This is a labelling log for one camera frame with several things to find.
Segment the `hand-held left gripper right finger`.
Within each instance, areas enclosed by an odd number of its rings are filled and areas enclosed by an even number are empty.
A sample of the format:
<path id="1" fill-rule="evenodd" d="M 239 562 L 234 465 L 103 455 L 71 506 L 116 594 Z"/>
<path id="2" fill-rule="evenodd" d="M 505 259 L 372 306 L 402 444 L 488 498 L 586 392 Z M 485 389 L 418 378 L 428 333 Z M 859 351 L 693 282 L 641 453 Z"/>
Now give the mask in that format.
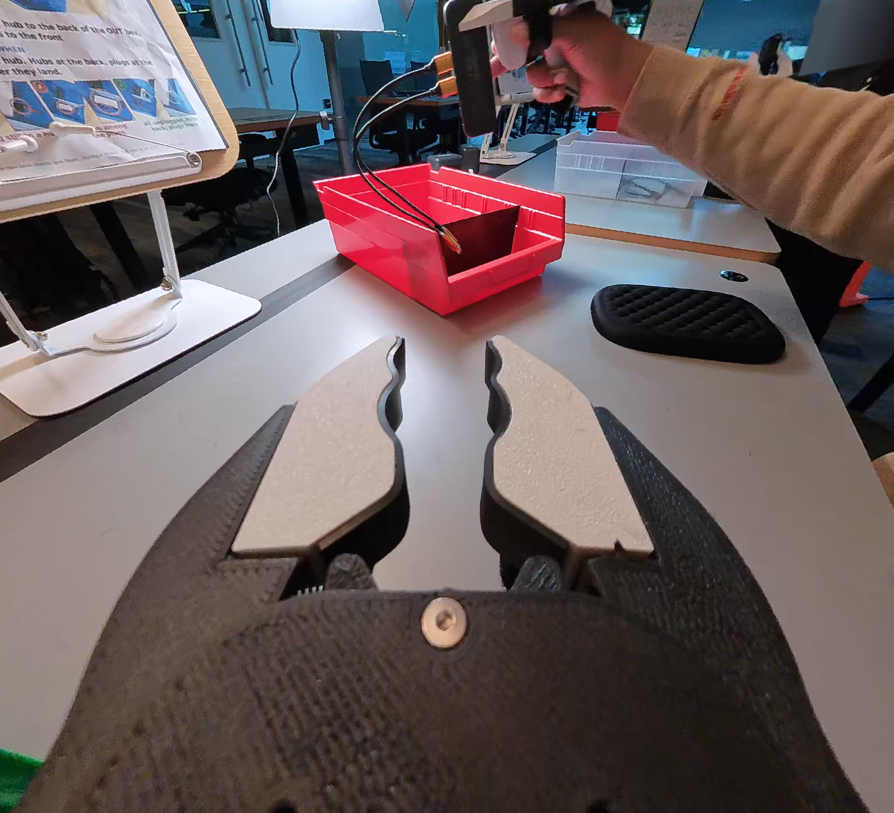
<path id="1" fill-rule="evenodd" d="M 505 560 L 654 555 L 606 430 L 586 395 L 505 336 L 486 342 L 482 531 Z"/>

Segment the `black quilted wrist rest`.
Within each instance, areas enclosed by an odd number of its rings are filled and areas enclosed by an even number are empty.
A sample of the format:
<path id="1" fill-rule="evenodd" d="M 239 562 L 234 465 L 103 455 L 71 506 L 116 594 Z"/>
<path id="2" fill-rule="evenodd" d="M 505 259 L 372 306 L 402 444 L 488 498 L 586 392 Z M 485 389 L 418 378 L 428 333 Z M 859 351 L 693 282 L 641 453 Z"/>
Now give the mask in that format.
<path id="1" fill-rule="evenodd" d="M 720 292 L 616 284 L 595 294 L 590 314 L 604 338 L 642 353 L 771 364 L 787 349 L 783 333 L 763 311 Z"/>

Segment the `black bin divider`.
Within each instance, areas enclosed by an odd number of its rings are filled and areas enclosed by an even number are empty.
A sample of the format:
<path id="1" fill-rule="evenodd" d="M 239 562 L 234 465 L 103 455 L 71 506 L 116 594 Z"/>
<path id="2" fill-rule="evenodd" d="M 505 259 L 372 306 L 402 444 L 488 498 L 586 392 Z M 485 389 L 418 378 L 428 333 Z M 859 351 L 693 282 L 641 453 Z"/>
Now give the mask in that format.
<path id="1" fill-rule="evenodd" d="M 511 255 L 519 218 L 520 206 L 510 205 L 447 224 L 446 229 L 460 246 L 456 252 L 442 242 L 447 276 L 452 278 Z"/>

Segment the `black usb cable orange plugs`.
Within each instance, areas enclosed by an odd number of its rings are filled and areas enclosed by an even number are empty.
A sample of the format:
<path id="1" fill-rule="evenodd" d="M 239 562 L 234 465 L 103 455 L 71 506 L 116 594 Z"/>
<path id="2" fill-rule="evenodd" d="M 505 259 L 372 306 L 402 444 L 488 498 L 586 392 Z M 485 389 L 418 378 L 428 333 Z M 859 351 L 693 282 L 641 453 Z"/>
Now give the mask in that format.
<path id="1" fill-rule="evenodd" d="M 359 115 L 355 120 L 352 132 L 352 156 L 354 159 L 354 163 L 359 170 L 359 175 L 363 179 L 363 182 L 370 190 L 373 191 L 376 196 L 378 196 L 386 204 L 393 207 L 400 215 L 407 217 L 412 222 L 415 222 L 420 226 L 425 226 L 432 229 L 435 234 L 441 239 L 441 242 L 446 244 L 447 249 L 451 250 L 454 254 L 460 254 L 462 252 L 461 244 L 450 230 L 439 223 L 434 217 L 423 211 L 420 206 L 411 202 L 402 193 L 399 193 L 395 187 L 385 182 L 384 179 L 376 174 L 374 171 L 372 171 L 364 162 L 362 157 L 359 156 L 360 139 L 370 129 L 372 129 L 373 125 L 377 121 L 379 121 L 380 118 L 385 116 L 386 113 L 399 108 L 402 104 L 415 103 L 427 97 L 433 96 L 447 98 L 457 92 L 456 80 L 453 74 L 441 74 L 438 76 L 437 82 L 430 89 L 402 99 L 398 104 L 387 107 L 379 115 L 370 116 L 368 121 L 362 124 L 361 119 L 366 114 L 371 113 L 373 105 L 376 104 L 376 102 L 378 102 L 379 100 L 384 100 L 386 93 L 389 93 L 392 88 L 396 87 L 397 83 L 402 80 L 403 78 L 400 77 L 386 82 L 379 90 L 368 97 L 368 99 L 366 100 L 366 104 L 361 108 Z"/>
<path id="2" fill-rule="evenodd" d="M 406 81 L 406 80 L 409 80 L 409 79 L 411 79 L 411 78 L 415 78 L 415 77 L 417 77 L 417 76 L 419 76 L 419 75 L 427 74 L 427 73 L 434 73 L 434 75 L 435 75 L 435 82 L 437 82 L 437 80 L 438 80 L 438 76 L 441 75 L 441 74 L 442 74 L 442 75 L 453 74 L 453 76 L 454 76 L 454 73 L 453 73 L 453 56 L 452 56 L 451 52 L 450 52 L 450 51 L 445 51 L 445 52 L 443 52 L 443 53 L 440 53 L 440 54 L 436 55 L 433 59 L 431 59 L 428 63 L 424 64 L 424 65 L 423 65 L 421 68 L 419 68 L 418 70 L 411 70 L 411 71 L 409 71 L 409 72 L 407 72 L 407 73 L 405 73 L 405 74 L 403 74 L 403 75 L 400 75 L 400 76 L 398 76 L 398 77 L 394 77 L 394 78 L 392 78 L 392 80 L 393 80 L 393 79 L 397 79 L 397 78 L 402 77 L 403 80 L 402 80 L 402 81 L 399 81 L 399 82 L 397 83 L 397 86 L 398 86 L 400 83 L 402 83 L 402 82 L 404 82 L 404 81 Z M 386 113 L 385 116 L 389 115 L 391 112 L 394 112 L 394 111 L 398 110 L 399 108 L 397 108 L 397 109 L 395 109 L 395 110 L 393 110 L 393 111 L 390 111 L 390 112 Z"/>

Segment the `clear plastic bin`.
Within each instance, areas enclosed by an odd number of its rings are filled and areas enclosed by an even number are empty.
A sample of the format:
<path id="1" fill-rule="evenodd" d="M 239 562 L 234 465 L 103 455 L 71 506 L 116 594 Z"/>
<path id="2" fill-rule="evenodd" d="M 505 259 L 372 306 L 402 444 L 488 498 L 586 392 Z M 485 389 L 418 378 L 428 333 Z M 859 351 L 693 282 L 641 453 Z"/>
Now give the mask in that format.
<path id="1" fill-rule="evenodd" d="M 560 137 L 557 192 L 686 208 L 704 195 L 707 180 L 655 148 L 610 131 Z"/>

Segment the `orange plastic object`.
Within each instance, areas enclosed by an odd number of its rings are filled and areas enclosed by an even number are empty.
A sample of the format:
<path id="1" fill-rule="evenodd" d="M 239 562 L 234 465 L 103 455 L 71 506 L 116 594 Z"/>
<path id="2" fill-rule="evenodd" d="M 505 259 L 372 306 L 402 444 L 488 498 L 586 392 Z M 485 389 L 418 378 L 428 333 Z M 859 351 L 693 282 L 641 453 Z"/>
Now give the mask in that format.
<path id="1" fill-rule="evenodd" d="M 850 308 L 865 305 L 869 297 L 862 292 L 862 287 L 873 266 L 862 262 L 855 270 L 840 298 L 839 308 Z"/>

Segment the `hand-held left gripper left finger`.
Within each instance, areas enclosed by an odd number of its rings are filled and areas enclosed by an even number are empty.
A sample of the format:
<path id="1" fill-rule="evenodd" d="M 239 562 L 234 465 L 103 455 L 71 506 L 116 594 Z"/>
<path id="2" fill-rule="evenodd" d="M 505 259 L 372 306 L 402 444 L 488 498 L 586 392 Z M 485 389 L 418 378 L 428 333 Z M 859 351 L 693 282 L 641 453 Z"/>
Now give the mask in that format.
<path id="1" fill-rule="evenodd" d="M 386 557 L 408 528 L 405 341 L 379 338 L 304 393 L 235 535 L 236 557 Z"/>

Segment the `person's right forearm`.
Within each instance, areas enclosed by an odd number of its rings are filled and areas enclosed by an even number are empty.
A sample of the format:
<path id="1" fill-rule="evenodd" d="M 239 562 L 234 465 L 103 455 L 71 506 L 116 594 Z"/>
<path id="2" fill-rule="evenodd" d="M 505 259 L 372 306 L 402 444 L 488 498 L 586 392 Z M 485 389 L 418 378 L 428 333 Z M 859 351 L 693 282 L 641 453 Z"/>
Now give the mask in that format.
<path id="1" fill-rule="evenodd" d="M 768 221 L 892 271 L 892 96 L 765 78 L 637 46 L 620 129 Z"/>

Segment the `printed instruction sheet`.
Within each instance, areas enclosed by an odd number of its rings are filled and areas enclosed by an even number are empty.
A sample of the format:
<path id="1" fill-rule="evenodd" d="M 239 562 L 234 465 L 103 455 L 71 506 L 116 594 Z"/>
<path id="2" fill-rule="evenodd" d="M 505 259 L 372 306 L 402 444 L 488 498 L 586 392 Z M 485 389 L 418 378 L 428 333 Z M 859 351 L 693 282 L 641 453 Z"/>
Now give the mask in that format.
<path id="1" fill-rule="evenodd" d="M 214 179 L 236 131 L 171 0 L 1 0 L 2 221 Z"/>

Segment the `brown paper board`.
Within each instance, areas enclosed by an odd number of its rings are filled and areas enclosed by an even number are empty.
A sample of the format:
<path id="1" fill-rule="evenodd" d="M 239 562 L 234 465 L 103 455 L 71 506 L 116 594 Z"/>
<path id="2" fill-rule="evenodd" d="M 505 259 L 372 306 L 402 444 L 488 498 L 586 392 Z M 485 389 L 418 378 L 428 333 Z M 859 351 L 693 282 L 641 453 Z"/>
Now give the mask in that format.
<path id="1" fill-rule="evenodd" d="M 704 8 L 704 0 L 653 0 L 641 40 L 686 53 Z"/>

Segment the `white desk with wood edge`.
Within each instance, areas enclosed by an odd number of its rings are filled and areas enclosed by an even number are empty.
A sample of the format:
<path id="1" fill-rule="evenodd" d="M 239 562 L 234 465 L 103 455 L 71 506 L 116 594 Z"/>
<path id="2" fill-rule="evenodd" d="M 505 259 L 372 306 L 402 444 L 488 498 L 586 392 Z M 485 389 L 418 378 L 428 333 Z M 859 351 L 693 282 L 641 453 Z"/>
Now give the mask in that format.
<path id="1" fill-rule="evenodd" d="M 564 196 L 568 234 L 742 261 L 774 263 L 779 257 L 779 243 L 765 218 L 741 204 L 701 196 L 686 208 L 674 208 L 557 192 L 557 141 L 536 155 L 530 152 L 530 160 L 507 167 L 500 178 Z"/>

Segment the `grey power box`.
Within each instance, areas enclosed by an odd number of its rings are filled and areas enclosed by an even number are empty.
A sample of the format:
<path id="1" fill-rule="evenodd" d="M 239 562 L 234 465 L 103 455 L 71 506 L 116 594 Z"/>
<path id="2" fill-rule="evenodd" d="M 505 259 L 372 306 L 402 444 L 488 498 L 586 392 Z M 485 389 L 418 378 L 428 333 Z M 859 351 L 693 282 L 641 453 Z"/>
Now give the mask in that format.
<path id="1" fill-rule="evenodd" d="M 432 171 L 449 169 L 466 173 L 479 174 L 481 171 L 480 147 L 465 144 L 458 152 L 439 152 L 427 156 L 427 164 Z"/>

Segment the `green mat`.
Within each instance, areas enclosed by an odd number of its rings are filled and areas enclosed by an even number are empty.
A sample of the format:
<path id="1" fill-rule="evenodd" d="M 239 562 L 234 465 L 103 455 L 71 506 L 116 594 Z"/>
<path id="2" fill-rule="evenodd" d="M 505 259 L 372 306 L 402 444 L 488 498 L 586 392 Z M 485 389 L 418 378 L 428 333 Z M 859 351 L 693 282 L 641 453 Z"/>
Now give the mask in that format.
<path id="1" fill-rule="evenodd" d="M 1 749 L 1 811 L 13 811 L 43 765 L 40 759 Z"/>

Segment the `slim dark grey usb hub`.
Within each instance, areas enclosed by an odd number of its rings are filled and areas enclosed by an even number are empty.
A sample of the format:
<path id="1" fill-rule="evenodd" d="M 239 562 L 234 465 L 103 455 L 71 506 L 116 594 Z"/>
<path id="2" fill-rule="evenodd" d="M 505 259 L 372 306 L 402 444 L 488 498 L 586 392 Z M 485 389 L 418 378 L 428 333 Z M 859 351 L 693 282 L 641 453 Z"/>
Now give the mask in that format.
<path id="1" fill-rule="evenodd" d="M 461 22 L 483 0 L 449 0 L 443 8 L 446 40 L 467 138 L 492 134 L 498 128 L 498 105 L 491 70 L 490 41 L 485 26 L 461 30 Z"/>

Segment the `red plastic bin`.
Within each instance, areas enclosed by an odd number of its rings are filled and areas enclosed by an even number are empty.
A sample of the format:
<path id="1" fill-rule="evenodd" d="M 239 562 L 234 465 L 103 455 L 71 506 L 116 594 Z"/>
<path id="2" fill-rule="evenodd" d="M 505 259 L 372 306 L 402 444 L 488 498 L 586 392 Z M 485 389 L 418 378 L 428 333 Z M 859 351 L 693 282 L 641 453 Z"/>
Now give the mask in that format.
<path id="1" fill-rule="evenodd" d="M 532 280 L 562 256 L 562 195 L 480 174 L 435 172 L 424 163 L 388 169 L 380 177 L 444 226 L 520 206 L 512 254 L 449 278 L 435 232 L 400 215 L 359 174 L 315 182 L 338 252 L 440 316 Z"/>

